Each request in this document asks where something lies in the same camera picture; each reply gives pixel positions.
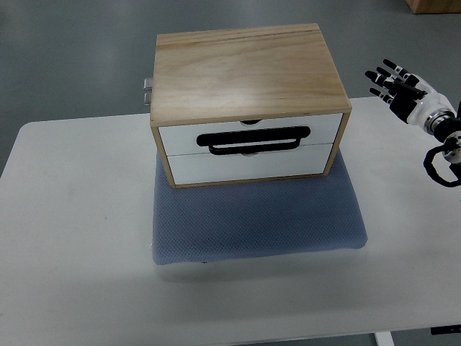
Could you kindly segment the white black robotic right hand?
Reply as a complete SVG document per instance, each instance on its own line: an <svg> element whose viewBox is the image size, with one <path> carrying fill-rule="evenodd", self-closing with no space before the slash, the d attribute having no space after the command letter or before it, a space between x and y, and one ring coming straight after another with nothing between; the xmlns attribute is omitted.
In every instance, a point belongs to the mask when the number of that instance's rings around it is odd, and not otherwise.
<svg viewBox="0 0 461 346"><path fill-rule="evenodd" d="M449 100L420 76L388 59L383 63L384 67L366 71L365 76L374 84L370 93L387 104L398 119L430 131L429 125L437 117L455 115Z"/></svg>

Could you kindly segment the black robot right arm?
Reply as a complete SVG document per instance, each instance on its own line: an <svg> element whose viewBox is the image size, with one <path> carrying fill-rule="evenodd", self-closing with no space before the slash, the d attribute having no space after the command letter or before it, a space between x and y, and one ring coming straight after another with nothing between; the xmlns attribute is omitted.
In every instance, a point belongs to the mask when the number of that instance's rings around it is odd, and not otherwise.
<svg viewBox="0 0 461 346"><path fill-rule="evenodd" d="M460 105L457 114L452 112L442 114L434 120L430 127L434 132L434 137L441 143L440 146L430 149L424 158L424 169L428 176L436 183L444 187L460 186ZM449 162L449 169L456 176L456 180L447 181L439 175L433 165L434 157L441 153L446 161Z"/></svg>

